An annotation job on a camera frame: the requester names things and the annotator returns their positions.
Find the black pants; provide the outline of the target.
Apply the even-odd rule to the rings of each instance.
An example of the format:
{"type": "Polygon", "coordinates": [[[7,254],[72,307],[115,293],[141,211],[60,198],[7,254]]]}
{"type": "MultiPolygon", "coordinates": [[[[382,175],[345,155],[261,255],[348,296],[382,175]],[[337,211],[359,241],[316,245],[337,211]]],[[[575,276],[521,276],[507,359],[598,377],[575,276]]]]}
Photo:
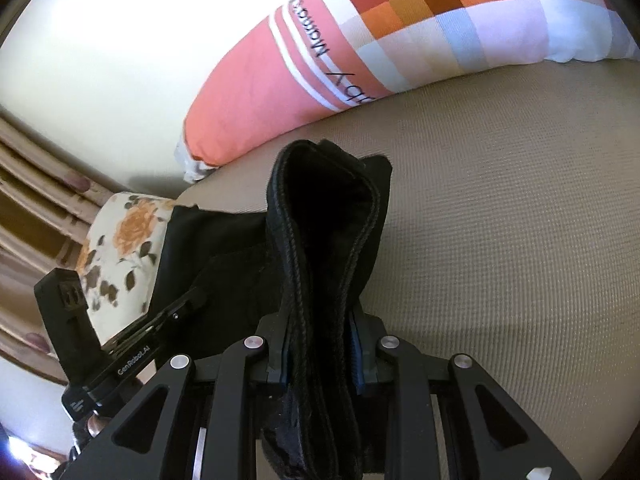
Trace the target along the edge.
{"type": "Polygon", "coordinates": [[[351,319],[378,255],[392,171],[382,155],[296,141],[274,163],[265,211],[177,207],[169,220],[149,311],[188,292],[201,303],[160,361],[212,356],[264,316],[284,317],[285,378],[262,428],[282,478],[362,476],[351,319]]]}

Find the floral white pillow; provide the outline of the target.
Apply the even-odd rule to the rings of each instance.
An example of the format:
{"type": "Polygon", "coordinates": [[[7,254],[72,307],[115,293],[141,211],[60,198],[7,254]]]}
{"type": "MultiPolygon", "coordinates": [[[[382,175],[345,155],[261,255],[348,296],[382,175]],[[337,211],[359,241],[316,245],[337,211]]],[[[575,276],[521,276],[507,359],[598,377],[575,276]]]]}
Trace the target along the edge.
{"type": "Polygon", "coordinates": [[[90,226],[76,272],[101,344],[148,312],[174,207],[168,198],[116,193],[90,226]]]}

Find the brown striped curtain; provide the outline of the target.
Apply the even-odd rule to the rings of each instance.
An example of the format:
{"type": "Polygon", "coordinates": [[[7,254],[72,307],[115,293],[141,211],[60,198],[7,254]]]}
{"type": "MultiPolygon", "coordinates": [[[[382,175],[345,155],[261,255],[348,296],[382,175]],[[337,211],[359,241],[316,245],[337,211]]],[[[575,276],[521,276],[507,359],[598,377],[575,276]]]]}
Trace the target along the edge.
{"type": "Polygon", "coordinates": [[[76,266],[89,226],[112,194],[1,118],[1,355],[55,384],[66,376],[34,286],[54,268],[76,266]]]}

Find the beige woven bed mat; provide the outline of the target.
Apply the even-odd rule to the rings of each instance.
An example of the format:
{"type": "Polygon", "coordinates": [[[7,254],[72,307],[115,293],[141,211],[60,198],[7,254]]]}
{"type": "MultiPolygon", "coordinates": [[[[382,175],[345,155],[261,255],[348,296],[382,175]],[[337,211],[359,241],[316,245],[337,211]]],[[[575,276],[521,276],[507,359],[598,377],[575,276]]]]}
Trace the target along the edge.
{"type": "Polygon", "coordinates": [[[449,79],[292,132],[393,166],[363,307],[477,359],[585,479],[639,474],[639,66],[449,79]]]}

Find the pink checkered long pillow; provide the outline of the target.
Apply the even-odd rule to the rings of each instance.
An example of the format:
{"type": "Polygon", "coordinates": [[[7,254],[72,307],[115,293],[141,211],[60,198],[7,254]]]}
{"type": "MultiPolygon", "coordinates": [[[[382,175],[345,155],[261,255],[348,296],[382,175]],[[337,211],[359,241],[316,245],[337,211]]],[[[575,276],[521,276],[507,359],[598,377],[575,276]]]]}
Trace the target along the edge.
{"type": "Polygon", "coordinates": [[[217,63],[176,156],[194,183],[283,133],[436,81],[638,55],[613,0],[288,0],[217,63]]]}

